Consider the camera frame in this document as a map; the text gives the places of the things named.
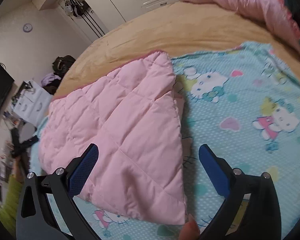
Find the right hand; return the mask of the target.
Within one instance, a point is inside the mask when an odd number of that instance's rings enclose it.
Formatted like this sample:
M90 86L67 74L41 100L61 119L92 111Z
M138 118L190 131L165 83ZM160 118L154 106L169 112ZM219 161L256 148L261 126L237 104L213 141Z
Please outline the right hand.
M193 217L193 215L188 215L188 221L182 227L179 233L179 240L197 240L200 236L199 226Z

